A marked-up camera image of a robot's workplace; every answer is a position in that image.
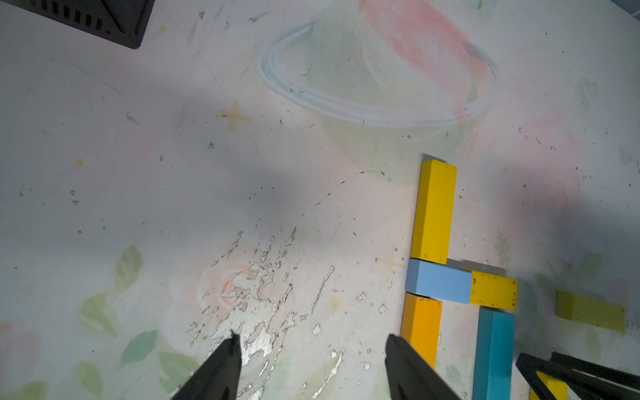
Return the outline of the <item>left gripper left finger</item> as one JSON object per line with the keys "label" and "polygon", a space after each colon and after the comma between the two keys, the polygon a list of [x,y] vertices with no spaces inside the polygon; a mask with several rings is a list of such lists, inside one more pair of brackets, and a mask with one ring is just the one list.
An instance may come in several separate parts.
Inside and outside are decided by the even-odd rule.
{"label": "left gripper left finger", "polygon": [[172,400],[234,400],[242,368],[240,336],[223,340]]}

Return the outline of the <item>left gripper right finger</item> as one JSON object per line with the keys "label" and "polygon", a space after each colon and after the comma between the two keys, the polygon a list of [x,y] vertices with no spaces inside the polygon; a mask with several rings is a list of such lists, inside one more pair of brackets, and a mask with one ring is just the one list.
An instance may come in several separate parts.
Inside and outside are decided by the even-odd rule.
{"label": "left gripper right finger", "polygon": [[386,341],[385,367],[392,400],[459,400],[408,342],[394,334]]}

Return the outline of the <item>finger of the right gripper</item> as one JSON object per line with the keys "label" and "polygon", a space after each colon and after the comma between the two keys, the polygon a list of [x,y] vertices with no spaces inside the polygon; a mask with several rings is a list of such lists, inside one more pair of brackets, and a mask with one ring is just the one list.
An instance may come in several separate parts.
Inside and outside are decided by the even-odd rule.
{"label": "finger of the right gripper", "polygon": [[569,383],[576,395],[639,395],[639,376],[596,363],[590,363],[561,353],[552,353],[551,363],[597,380],[595,388],[589,387],[584,378]]}
{"label": "finger of the right gripper", "polygon": [[545,381],[539,376],[539,373],[549,377],[551,380],[566,383],[580,399],[595,399],[595,395],[584,385],[584,379],[580,378],[577,372],[567,367],[526,353],[521,353],[518,356],[516,366],[539,399],[558,399]]}

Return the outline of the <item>orange-yellow long block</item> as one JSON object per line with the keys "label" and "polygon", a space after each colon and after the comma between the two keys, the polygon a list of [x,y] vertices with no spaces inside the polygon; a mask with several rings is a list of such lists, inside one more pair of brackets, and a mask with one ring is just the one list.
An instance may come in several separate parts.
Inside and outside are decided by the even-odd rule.
{"label": "orange-yellow long block", "polygon": [[406,293],[400,336],[432,368],[436,367],[443,304]]}

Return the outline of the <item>lemon yellow long block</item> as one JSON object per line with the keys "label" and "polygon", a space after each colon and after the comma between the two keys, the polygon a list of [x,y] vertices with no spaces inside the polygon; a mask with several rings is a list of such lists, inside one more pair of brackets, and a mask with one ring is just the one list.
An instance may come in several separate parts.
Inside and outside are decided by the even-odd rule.
{"label": "lemon yellow long block", "polygon": [[556,316],[623,333],[626,326],[625,310],[613,303],[576,293],[557,291]]}

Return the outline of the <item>teal long block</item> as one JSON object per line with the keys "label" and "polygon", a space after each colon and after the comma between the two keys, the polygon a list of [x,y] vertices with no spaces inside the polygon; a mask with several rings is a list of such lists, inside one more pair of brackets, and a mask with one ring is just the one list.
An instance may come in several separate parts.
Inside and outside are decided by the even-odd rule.
{"label": "teal long block", "polygon": [[510,399],[515,316],[480,308],[473,400]]}

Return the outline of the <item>light blue short block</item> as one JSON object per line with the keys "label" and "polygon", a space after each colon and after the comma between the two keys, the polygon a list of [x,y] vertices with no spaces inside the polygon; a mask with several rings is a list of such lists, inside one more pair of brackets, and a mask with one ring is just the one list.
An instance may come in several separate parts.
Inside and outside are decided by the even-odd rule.
{"label": "light blue short block", "polygon": [[472,274],[441,264],[411,258],[405,290],[425,298],[469,304]]}

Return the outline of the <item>small yellow short block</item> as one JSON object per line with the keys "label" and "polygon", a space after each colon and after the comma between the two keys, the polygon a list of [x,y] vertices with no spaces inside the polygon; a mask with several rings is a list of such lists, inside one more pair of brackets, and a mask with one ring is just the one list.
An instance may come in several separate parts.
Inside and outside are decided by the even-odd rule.
{"label": "small yellow short block", "polygon": [[489,273],[472,272],[470,303],[515,312],[518,282]]}

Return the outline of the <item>bright yellow long block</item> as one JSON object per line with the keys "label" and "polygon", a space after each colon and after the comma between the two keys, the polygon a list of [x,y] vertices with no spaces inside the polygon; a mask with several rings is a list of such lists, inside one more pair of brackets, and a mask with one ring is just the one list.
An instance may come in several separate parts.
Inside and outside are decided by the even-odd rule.
{"label": "bright yellow long block", "polygon": [[543,384],[550,390],[556,400],[567,400],[569,387],[565,382],[552,378],[544,373],[537,372]]}

